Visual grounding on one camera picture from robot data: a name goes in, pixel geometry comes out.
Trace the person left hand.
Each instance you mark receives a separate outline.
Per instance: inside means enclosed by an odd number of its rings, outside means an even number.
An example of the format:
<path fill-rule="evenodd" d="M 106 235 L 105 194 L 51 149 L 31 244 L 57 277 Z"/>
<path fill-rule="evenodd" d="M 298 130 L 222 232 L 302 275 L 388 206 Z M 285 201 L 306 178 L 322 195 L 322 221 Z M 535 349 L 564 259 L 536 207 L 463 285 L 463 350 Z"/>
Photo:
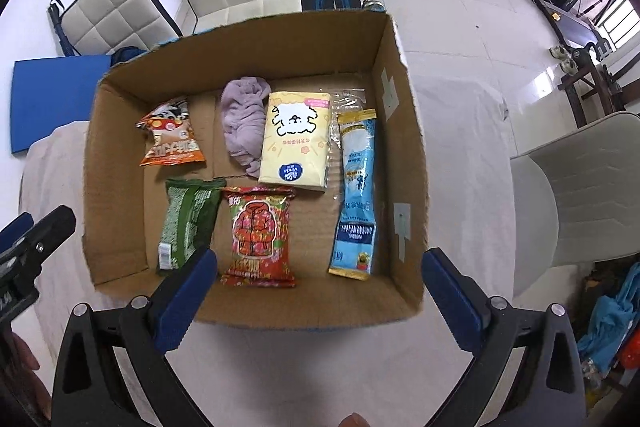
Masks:
<path fill-rule="evenodd" d="M 23 338 L 17 335 L 17 333 L 13 333 L 12 337 L 23 373 L 26 375 L 26 379 L 28 381 L 27 389 L 29 396 L 32 398 L 32 401 L 34 401 L 36 409 L 47 421 L 50 421 L 52 399 L 46 386 L 37 375 L 37 372 L 40 369 L 40 363 L 32 353 L 32 349 L 29 348 L 29 345 L 25 343 Z"/>

